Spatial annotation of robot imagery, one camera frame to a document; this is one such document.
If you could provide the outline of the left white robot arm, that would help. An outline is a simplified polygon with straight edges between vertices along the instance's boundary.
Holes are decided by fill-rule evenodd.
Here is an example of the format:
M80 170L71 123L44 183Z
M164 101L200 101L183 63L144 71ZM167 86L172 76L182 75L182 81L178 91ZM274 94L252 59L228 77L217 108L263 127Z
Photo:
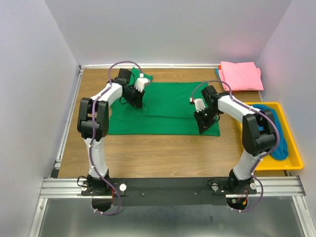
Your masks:
M128 69L120 69L118 76L96 95L82 98L79 104L77 130L83 138L89 158L89 171L82 189L95 191L99 195L112 189L106 177L108 166L105 161L105 137L110 127L109 108L124 98L134 108L142 107L145 87L151 83L143 72L135 75Z

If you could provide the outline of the green t shirt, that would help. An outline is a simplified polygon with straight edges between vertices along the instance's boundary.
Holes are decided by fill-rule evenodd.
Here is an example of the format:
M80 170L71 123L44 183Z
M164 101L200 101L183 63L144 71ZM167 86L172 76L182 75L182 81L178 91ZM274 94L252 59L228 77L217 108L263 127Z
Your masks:
M116 100L111 105L110 135L198 135L198 125L190 105L189 96L194 91L200 95L197 82L156 82L145 89L142 108L135 108L126 100Z

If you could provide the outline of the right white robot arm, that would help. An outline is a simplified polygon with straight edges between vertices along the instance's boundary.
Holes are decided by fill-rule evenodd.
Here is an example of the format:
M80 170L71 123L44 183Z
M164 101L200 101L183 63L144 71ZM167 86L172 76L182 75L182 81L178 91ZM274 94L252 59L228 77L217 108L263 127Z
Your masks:
M201 94L201 99L189 98L190 104L195 106L193 115L200 134L212 127L224 113L241 124L243 152L225 183L225 188L237 194L250 184L254 170L263 157L274 152L279 145L280 135L273 112L251 107L231 92L218 93L211 85L205 87Z

